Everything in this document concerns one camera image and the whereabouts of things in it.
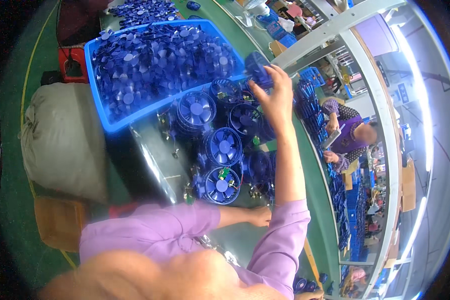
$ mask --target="yellow floor line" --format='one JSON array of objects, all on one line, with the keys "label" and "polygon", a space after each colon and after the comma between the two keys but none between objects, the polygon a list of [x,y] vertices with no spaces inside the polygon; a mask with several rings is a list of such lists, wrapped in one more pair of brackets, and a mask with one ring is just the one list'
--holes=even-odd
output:
[{"label": "yellow floor line", "polygon": [[[25,73],[25,81],[23,82],[23,90],[21,93],[21,105],[20,105],[20,127],[23,127],[24,125],[24,105],[25,105],[25,91],[27,90],[27,83],[28,83],[28,75],[30,74],[30,67],[32,66],[32,61],[34,59],[34,55],[35,55],[35,50],[37,49],[37,45],[38,42],[40,41],[40,38],[42,37],[42,33],[45,30],[45,26],[47,26],[48,21],[50,20],[50,17],[52,16],[54,10],[57,8],[58,4],[60,3],[60,0],[58,0],[55,3],[55,6],[53,7],[52,11],[48,14],[47,19],[45,20],[45,23],[42,26],[42,30],[40,30],[40,33],[38,33],[38,37],[37,40],[35,42],[35,45],[33,46],[33,50],[31,51],[31,55],[30,55],[30,60],[28,61],[28,67],[27,67],[27,72]],[[35,193],[35,188],[34,188],[34,184],[32,183],[32,181],[28,178],[28,174],[27,174],[27,179],[28,179],[28,184],[30,185],[30,191],[31,191],[31,195],[33,196],[33,198],[35,199],[37,194]],[[73,269],[76,269],[77,266],[75,265],[75,263],[72,261],[72,259],[70,258],[70,256],[64,251],[64,250],[60,250],[60,252],[62,253],[63,257],[65,257],[66,261],[70,264],[70,266]]]},{"label": "yellow floor line", "polygon": [[313,276],[315,277],[315,281],[320,289],[324,289],[321,282],[319,281],[320,274],[318,273],[317,263],[315,262],[315,258],[313,257],[312,248],[310,247],[309,239],[305,238],[305,244],[303,245],[303,249],[305,250],[306,257],[310,262],[310,266],[312,267]]}]

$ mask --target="blue sign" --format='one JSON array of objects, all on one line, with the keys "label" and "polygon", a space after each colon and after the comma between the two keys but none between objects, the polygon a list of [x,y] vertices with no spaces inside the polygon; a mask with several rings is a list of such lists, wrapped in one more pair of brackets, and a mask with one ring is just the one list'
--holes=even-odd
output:
[{"label": "blue sign", "polygon": [[410,99],[408,98],[408,94],[407,94],[407,89],[405,88],[405,83],[401,83],[398,85],[398,92],[400,93],[400,96],[402,97],[402,103],[410,102]]}]

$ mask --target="fan hub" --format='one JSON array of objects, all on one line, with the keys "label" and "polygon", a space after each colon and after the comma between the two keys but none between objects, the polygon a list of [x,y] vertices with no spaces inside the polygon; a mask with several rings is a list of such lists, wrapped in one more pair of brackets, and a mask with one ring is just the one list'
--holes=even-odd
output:
[{"label": "fan hub", "polygon": [[220,152],[227,154],[230,152],[230,143],[228,141],[221,141],[218,148],[220,149]]},{"label": "fan hub", "polygon": [[200,116],[204,112],[204,107],[200,103],[190,105],[190,111],[196,116]]},{"label": "fan hub", "polygon": [[215,184],[217,191],[223,193],[228,189],[228,182],[226,182],[223,179],[220,179],[217,181],[217,183]]},{"label": "fan hub", "polygon": [[240,123],[243,126],[250,126],[250,125],[252,125],[252,118],[250,116],[245,116],[245,115],[240,116]]}]

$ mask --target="fan stand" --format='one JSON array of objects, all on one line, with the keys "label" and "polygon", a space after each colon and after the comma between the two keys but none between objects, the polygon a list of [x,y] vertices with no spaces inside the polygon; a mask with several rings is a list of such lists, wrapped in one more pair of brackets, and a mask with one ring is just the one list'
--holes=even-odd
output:
[{"label": "fan stand", "polygon": [[248,13],[247,11],[243,12],[244,17],[241,16],[235,16],[235,18],[237,18],[238,21],[240,21],[240,23],[245,26],[245,27],[253,27],[253,23],[252,23],[252,17],[253,15]]}]

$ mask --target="hand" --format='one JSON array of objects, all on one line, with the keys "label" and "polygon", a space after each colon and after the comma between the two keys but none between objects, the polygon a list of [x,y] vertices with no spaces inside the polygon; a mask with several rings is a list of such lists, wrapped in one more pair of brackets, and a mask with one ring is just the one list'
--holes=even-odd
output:
[{"label": "hand", "polygon": [[323,152],[323,159],[325,160],[325,162],[328,163],[337,163],[338,162],[338,155],[335,154],[332,151],[324,151]]},{"label": "hand", "polygon": [[340,128],[340,124],[338,123],[337,115],[332,113],[330,114],[330,121],[328,121],[327,126],[325,126],[325,130],[331,135],[332,132],[338,128]]},{"label": "hand", "polygon": [[257,226],[269,226],[270,219],[272,218],[272,212],[267,206],[259,206],[250,209],[250,220],[249,223]]},{"label": "hand", "polygon": [[293,91],[292,80],[287,73],[275,65],[264,66],[273,80],[273,92],[271,95],[250,80],[248,85],[253,95],[260,102],[261,108],[270,122],[276,135],[286,133],[292,125]]}]

